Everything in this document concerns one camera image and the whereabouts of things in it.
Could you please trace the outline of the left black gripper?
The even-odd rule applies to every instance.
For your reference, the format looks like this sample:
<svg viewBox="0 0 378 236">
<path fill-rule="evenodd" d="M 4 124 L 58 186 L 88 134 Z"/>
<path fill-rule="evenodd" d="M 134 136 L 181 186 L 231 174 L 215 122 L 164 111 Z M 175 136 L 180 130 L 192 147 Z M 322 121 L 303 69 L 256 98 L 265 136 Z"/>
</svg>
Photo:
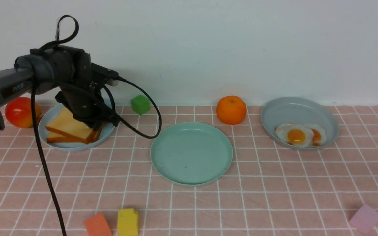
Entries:
<svg viewBox="0 0 378 236">
<path fill-rule="evenodd" d="M 106 85 L 90 85 L 84 89 L 60 82 L 59 87 L 61 91 L 55 99 L 73 114 L 74 119 L 93 130 L 100 130 L 105 124 L 118 126 L 120 120 L 117 118 L 114 97 Z"/>
</svg>

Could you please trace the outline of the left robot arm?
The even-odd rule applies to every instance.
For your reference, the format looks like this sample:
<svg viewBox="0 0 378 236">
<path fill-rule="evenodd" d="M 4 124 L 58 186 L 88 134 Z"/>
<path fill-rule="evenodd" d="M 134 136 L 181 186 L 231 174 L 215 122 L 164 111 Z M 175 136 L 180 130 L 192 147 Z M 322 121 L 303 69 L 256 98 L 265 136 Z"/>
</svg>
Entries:
<svg viewBox="0 0 378 236">
<path fill-rule="evenodd" d="M 91 62 L 90 54 L 68 46 L 31 49 L 30 54 L 15 60 L 14 67 L 0 71 L 0 107 L 29 92 L 40 95 L 56 87 L 55 96 L 78 121 L 98 130 L 102 122 L 117 125 L 112 112 L 100 107 L 104 103 L 101 88 L 114 86 L 117 72 Z M 4 130 L 0 112 L 0 132 Z"/>
</svg>

